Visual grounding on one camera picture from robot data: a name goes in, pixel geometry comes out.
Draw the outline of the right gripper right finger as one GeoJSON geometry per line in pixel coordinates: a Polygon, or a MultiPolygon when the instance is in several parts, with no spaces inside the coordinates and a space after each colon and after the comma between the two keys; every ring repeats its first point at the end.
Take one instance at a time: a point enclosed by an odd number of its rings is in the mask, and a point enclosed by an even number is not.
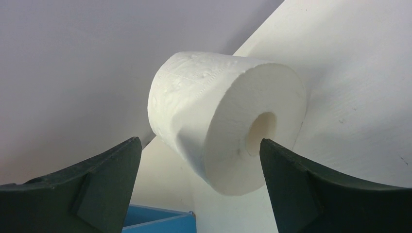
{"type": "Polygon", "coordinates": [[[409,233],[412,190],[355,178],[263,139],[260,161],[280,233],[409,233]]]}

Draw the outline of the white roll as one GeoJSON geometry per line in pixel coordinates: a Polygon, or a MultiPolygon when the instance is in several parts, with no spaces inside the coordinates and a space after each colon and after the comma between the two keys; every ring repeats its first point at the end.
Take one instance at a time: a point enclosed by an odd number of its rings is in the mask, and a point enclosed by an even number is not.
{"type": "Polygon", "coordinates": [[[264,183],[264,138],[293,148],[307,108],[301,78],[271,61],[209,52],[172,55],[148,97],[155,135],[211,188],[241,196],[264,183]]]}

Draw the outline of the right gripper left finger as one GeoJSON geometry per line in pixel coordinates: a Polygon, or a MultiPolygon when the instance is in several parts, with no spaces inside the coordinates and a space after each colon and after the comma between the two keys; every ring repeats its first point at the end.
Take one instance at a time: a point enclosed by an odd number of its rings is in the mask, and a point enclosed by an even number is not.
{"type": "Polygon", "coordinates": [[[3,233],[120,233],[142,152],[132,137],[62,170],[0,187],[3,233]]]}

